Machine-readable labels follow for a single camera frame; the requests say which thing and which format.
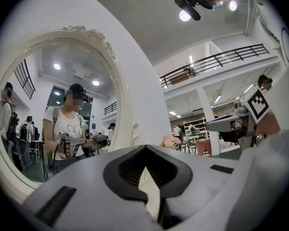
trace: graphic print on shirt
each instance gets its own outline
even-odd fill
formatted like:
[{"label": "graphic print on shirt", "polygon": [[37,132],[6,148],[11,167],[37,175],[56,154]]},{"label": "graphic print on shirt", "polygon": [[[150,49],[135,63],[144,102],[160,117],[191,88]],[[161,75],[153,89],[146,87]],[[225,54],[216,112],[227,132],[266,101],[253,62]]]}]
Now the graphic print on shirt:
[{"label": "graphic print on shirt", "polygon": [[77,135],[79,134],[79,136],[78,136],[77,138],[75,138],[75,139],[79,139],[79,138],[81,137],[81,135],[80,135],[80,129],[79,129],[78,126],[74,126],[74,127],[73,127],[72,125],[68,125],[68,126],[67,126],[67,131],[70,132],[70,133],[74,133],[75,136],[77,136]]}]

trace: white paper piece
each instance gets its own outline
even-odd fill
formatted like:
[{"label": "white paper piece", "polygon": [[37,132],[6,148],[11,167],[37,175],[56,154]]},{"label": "white paper piece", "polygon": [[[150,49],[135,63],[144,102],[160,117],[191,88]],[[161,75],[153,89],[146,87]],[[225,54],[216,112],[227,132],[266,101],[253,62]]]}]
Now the white paper piece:
[{"label": "white paper piece", "polygon": [[141,174],[138,189],[147,194],[148,203],[145,205],[145,208],[151,217],[157,221],[160,204],[160,192],[146,167]]}]

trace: white column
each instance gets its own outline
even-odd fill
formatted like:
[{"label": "white column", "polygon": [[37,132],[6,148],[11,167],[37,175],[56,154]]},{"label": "white column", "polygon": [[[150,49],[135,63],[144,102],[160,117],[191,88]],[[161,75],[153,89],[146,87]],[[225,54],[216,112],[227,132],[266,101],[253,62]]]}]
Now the white column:
[{"label": "white column", "polygon": [[[197,88],[197,91],[207,122],[212,121],[213,119],[215,119],[214,112],[211,108],[211,104],[207,98],[207,95],[203,90],[203,87]],[[211,132],[211,131],[209,131],[209,134],[211,140],[212,155],[218,155],[221,153],[219,134],[218,132]]]}]

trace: mirror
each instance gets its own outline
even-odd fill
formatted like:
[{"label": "mirror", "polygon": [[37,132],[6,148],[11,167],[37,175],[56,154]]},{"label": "mirror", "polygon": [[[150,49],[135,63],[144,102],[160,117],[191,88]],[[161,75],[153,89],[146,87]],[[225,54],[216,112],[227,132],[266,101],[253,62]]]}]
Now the mirror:
[{"label": "mirror", "polygon": [[[95,49],[68,39],[34,47],[1,91],[1,139],[16,168],[31,181],[44,182],[73,162],[106,153],[116,139],[114,83],[109,64]],[[83,138],[75,142],[72,158],[56,146],[65,133],[71,151],[72,139]],[[88,143],[90,133],[107,136],[100,150]]]}]

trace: white shelving unit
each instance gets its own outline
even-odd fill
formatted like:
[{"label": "white shelving unit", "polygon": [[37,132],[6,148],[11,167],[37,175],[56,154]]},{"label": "white shelving unit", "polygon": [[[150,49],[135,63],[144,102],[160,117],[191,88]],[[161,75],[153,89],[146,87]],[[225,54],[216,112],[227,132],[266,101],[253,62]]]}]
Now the white shelving unit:
[{"label": "white shelving unit", "polygon": [[188,127],[190,125],[194,125],[196,127],[196,130],[200,131],[200,134],[205,134],[205,138],[209,138],[209,131],[206,130],[205,124],[206,124],[207,120],[206,118],[202,118],[199,120],[193,120],[193,121],[187,121],[187,122],[183,122],[184,124],[184,129],[185,129],[185,134],[186,134],[186,138],[188,140],[192,140],[191,136],[192,136],[192,132],[188,129]]}]

